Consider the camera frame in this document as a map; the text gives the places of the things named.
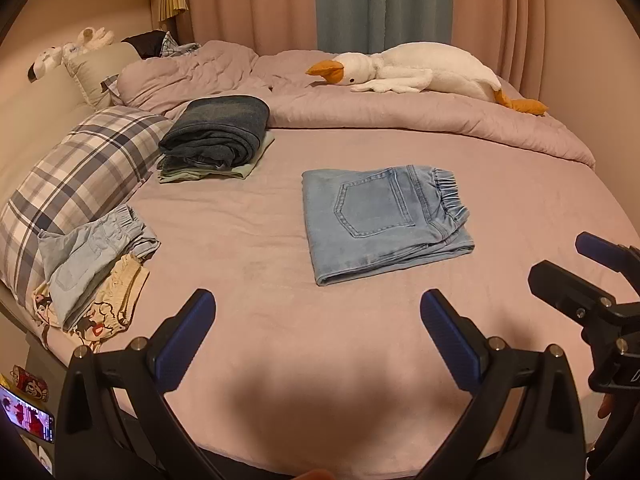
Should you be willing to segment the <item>right hand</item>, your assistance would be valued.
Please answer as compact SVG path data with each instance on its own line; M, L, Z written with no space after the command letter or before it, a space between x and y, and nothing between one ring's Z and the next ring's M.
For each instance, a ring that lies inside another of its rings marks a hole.
M598 409L598 417L600 419L606 419L608 416L612 414L614 408L614 396L611 393L607 393Z

